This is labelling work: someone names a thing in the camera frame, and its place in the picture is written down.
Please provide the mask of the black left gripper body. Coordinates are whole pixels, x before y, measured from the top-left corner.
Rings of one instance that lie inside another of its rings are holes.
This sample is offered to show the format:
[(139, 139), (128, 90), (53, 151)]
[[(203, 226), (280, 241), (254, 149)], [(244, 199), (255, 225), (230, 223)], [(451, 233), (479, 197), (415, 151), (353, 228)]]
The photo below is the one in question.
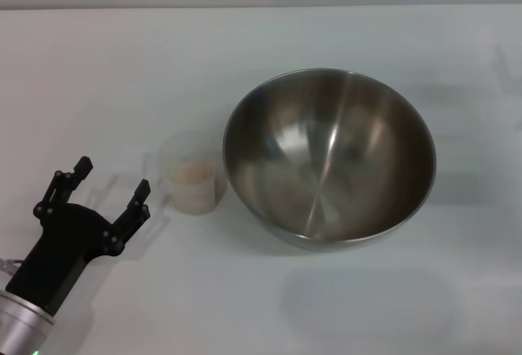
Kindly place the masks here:
[(122, 241), (97, 212), (77, 204), (51, 208), (41, 217), (42, 235), (6, 291), (54, 316), (86, 266), (122, 253)]

